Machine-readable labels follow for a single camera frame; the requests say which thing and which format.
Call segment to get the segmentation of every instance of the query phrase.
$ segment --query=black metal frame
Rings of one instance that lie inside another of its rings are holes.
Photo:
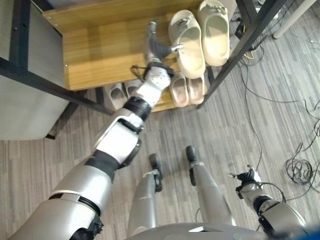
[[[271,22],[286,0],[266,0],[260,11],[257,13],[252,0],[236,0],[246,31],[240,42],[235,47],[228,61],[222,66],[216,78],[209,79],[210,87],[204,97],[204,101],[197,106],[202,108],[218,86],[223,82],[231,70],[236,66],[243,55],[251,48],[259,35]],[[207,68],[209,75],[213,76],[212,68]]]
[[[214,78],[212,68],[207,68],[210,87],[204,101],[197,106],[198,109],[207,102],[286,2],[286,0],[266,0],[259,13],[257,13],[252,0],[236,1],[246,26],[246,31],[216,78]],[[53,9],[46,0],[33,0],[33,2],[42,11]],[[30,0],[14,0],[9,61],[0,57],[0,74],[19,83],[68,100],[71,103],[111,115],[113,111],[104,106],[102,88],[96,89],[97,102],[94,102],[81,96],[78,92],[63,88],[28,71],[30,6]]]
[[[46,0],[33,0],[33,2],[42,11],[53,9]],[[71,103],[85,106],[103,114],[111,115],[114,111],[104,106],[103,91],[101,91],[101,89],[97,92],[97,99],[99,101],[99,103],[97,103],[81,96],[79,92],[68,90],[28,71],[31,4],[30,0],[14,0],[9,60],[0,57],[0,75],[48,94],[63,98]]]

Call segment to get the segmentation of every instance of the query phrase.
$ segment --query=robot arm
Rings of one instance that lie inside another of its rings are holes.
[[[230,174],[242,181],[235,190],[240,199],[256,212],[258,221],[264,232],[271,238],[304,232],[306,222],[304,218],[285,202],[274,200],[266,194],[261,185],[261,178],[253,167],[241,174]]]
[[[103,224],[117,169],[128,166],[138,153],[144,121],[169,86],[173,71],[161,59],[179,47],[157,42],[155,21],[145,38],[145,82],[117,110],[97,139],[93,153],[56,186],[10,240],[92,240]]]

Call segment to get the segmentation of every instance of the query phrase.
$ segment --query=slipper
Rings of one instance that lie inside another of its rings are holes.
[[[183,108],[189,103],[186,77],[181,72],[176,72],[169,86],[172,100],[177,107]]]
[[[189,99],[192,104],[200,104],[205,99],[205,78],[187,79],[186,85],[188,88]]]
[[[124,88],[128,98],[132,96],[134,91],[136,91],[136,89],[140,87],[141,84],[142,84],[142,81],[140,79],[124,82]]]
[[[181,10],[173,16],[169,24],[169,38],[173,46],[183,45],[176,55],[182,74],[190,79],[202,76],[206,62],[202,51],[201,29],[192,12]]]
[[[108,84],[105,86],[105,91],[112,103],[114,110],[118,110],[126,103],[127,96],[123,91],[122,84]]]
[[[204,0],[198,8],[204,59],[222,66],[230,55],[228,10],[217,0]]]

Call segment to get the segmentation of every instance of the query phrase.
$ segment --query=gray carpet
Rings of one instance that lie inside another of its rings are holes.
[[[320,21],[309,9],[281,38],[267,38],[262,44],[263,59],[249,67],[248,86],[273,100],[305,99],[311,110],[320,100],[320,44],[310,40],[319,41],[320,33],[301,36],[319,28]],[[259,48],[249,63],[257,61],[261,53]],[[159,224],[195,220],[199,205],[185,156],[185,147],[191,144],[198,148],[221,187],[237,224],[250,229],[258,226],[254,212],[235,192],[239,182],[228,177],[230,172],[245,171],[247,164],[256,166],[260,154],[259,143],[250,128],[244,91],[240,70],[235,67],[202,109],[188,106],[151,114],[141,134],[142,149],[130,167],[116,174],[112,196],[102,215],[103,232],[97,239],[126,237],[135,186],[150,170],[147,159],[152,153],[159,154],[164,168],[163,191],[157,194]],[[87,96],[94,99],[95,91],[89,90]],[[259,173],[263,181],[277,184],[287,198],[301,195],[308,187],[292,183],[285,173],[284,162],[294,155],[301,141],[305,147],[311,142],[317,120],[307,114],[302,101],[274,103],[249,92],[247,98],[252,124],[262,144]],[[319,110],[312,114],[320,117]],[[63,176],[90,153],[95,136],[107,119],[106,115],[79,107],[69,121],[62,119],[57,123],[56,140],[0,141],[0,239],[14,233],[38,204],[48,198]],[[319,156],[319,139],[316,139],[298,157],[309,160],[315,167]],[[314,185],[319,182],[320,172]],[[281,199],[275,188],[265,189]],[[310,190],[289,204],[314,225],[320,223],[319,201],[320,194]]]

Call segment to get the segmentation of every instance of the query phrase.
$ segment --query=wooden shelf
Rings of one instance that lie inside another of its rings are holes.
[[[168,26],[175,12],[194,14],[202,0],[109,0],[46,11],[43,16],[63,35],[66,87],[73,91],[134,80],[132,65],[145,66],[143,44],[157,18],[157,38],[170,45]],[[175,56],[165,64],[178,71]],[[175,107],[163,93],[155,111]]]

